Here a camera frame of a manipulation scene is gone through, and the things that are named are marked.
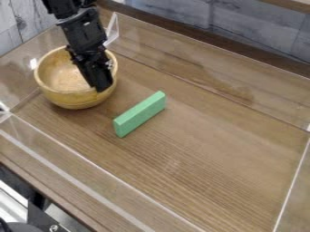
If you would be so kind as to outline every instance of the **green rectangular block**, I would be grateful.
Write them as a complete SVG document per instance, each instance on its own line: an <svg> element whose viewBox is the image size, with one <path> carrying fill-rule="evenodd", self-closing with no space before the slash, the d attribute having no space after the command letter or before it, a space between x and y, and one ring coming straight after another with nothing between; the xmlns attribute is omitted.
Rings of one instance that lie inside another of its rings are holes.
<svg viewBox="0 0 310 232"><path fill-rule="evenodd" d="M120 138L124 137L136 129L136 127L154 117L164 107L166 94L159 91L112 121L116 135Z"/></svg>

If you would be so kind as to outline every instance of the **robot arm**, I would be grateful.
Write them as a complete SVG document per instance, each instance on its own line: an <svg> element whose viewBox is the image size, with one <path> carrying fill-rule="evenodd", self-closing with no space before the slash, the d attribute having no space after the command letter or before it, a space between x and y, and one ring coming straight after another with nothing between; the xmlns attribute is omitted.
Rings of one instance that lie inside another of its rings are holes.
<svg viewBox="0 0 310 232"><path fill-rule="evenodd" d="M91 87L103 92L112 85L111 60L103 43L107 35L92 3L96 0L43 0L58 18L70 45L67 51Z"/></svg>

